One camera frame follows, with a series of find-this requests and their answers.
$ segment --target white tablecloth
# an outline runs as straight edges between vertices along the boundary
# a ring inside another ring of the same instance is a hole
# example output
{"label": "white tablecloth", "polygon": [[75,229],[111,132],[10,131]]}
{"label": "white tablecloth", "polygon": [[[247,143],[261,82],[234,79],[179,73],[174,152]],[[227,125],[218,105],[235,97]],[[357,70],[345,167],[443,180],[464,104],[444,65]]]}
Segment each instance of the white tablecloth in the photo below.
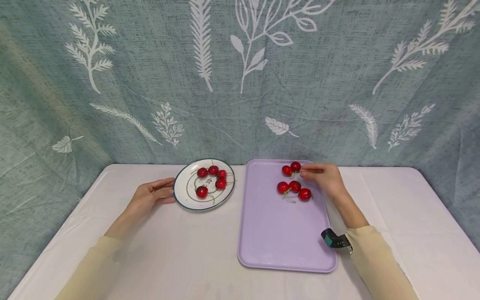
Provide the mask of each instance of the white tablecloth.
{"label": "white tablecloth", "polygon": [[[88,248],[123,211],[136,187],[183,166],[111,165],[97,178],[9,297],[52,300]],[[248,269],[237,259],[245,166],[221,207],[205,213],[158,209],[129,249],[115,300],[371,299],[348,255],[329,274]],[[390,244],[422,300],[480,299],[480,253],[423,176],[411,168],[341,168],[347,189]],[[345,228],[331,204],[332,228]]]}

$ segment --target tray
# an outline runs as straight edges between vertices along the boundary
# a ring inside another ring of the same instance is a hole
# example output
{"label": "tray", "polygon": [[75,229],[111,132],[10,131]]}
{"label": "tray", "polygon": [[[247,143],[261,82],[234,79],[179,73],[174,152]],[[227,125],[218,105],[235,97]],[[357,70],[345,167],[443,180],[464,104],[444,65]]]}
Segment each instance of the tray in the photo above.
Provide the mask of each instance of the tray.
{"label": "tray", "polygon": [[[253,159],[247,163],[238,259],[251,268],[332,272],[337,256],[321,236],[330,227],[322,192],[315,183],[305,182],[299,175],[294,179],[283,176],[282,166],[291,162]],[[280,181],[291,180],[309,188],[312,199],[296,203],[282,199],[276,186]]]}

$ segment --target beige sleeve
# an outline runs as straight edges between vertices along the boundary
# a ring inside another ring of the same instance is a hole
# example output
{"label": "beige sleeve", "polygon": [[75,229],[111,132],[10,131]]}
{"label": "beige sleeve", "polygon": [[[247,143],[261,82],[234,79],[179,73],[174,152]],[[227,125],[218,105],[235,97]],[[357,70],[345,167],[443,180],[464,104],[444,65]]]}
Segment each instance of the beige sleeve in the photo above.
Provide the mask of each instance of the beige sleeve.
{"label": "beige sleeve", "polygon": [[347,229],[352,260],[374,300],[418,300],[392,249],[373,226]]}
{"label": "beige sleeve", "polygon": [[97,244],[90,248],[80,261],[55,300],[104,299],[118,268],[114,256],[121,245],[120,240],[100,237]]}

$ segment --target red cherry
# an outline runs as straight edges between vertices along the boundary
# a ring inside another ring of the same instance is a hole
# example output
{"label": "red cherry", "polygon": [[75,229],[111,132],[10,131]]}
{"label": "red cherry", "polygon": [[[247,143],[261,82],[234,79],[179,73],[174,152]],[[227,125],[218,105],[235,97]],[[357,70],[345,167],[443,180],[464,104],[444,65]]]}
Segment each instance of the red cherry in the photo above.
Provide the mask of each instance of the red cherry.
{"label": "red cherry", "polygon": [[227,177],[227,171],[225,170],[220,170],[216,173],[217,177],[219,178],[226,178]]}
{"label": "red cherry", "polygon": [[227,181],[225,180],[225,178],[219,178],[215,182],[215,187],[219,190],[224,190],[226,186],[227,186]]}
{"label": "red cherry", "polygon": [[215,176],[216,173],[218,172],[218,167],[217,166],[211,166],[208,168],[208,174]]}
{"label": "red cherry", "polygon": [[299,199],[303,202],[307,202],[312,197],[312,192],[309,189],[300,189]]}
{"label": "red cherry", "polygon": [[198,198],[204,199],[208,194],[208,188],[206,186],[199,186],[195,193],[197,193]]}
{"label": "red cherry", "polygon": [[298,181],[291,181],[290,184],[288,185],[290,187],[290,190],[294,193],[298,193],[301,189],[301,184]]}
{"label": "red cherry", "polygon": [[280,194],[285,194],[288,191],[289,188],[290,187],[288,186],[288,183],[286,183],[285,181],[281,181],[276,185],[276,190]]}
{"label": "red cherry", "polygon": [[197,176],[198,177],[203,178],[203,177],[207,177],[207,175],[208,175],[207,169],[205,169],[205,168],[198,169],[198,171],[197,171]]}
{"label": "red cherry", "polygon": [[283,175],[290,177],[290,176],[292,176],[293,170],[290,166],[283,166],[282,167],[282,173],[283,173]]}
{"label": "red cherry", "polygon": [[290,165],[290,167],[292,168],[292,170],[293,170],[294,172],[299,172],[300,169],[301,169],[301,164],[300,164],[298,161],[294,161],[294,162]]}

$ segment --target gray-green fabric backdrop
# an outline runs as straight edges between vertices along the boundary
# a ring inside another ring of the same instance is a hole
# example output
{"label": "gray-green fabric backdrop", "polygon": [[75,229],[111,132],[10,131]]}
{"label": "gray-green fabric backdrop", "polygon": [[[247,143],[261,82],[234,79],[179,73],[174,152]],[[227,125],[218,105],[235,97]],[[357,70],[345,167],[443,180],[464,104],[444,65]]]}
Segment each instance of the gray-green fabric backdrop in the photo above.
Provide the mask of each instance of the gray-green fabric backdrop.
{"label": "gray-green fabric backdrop", "polygon": [[0,298],[114,162],[411,166],[479,247],[477,2],[0,0]]}

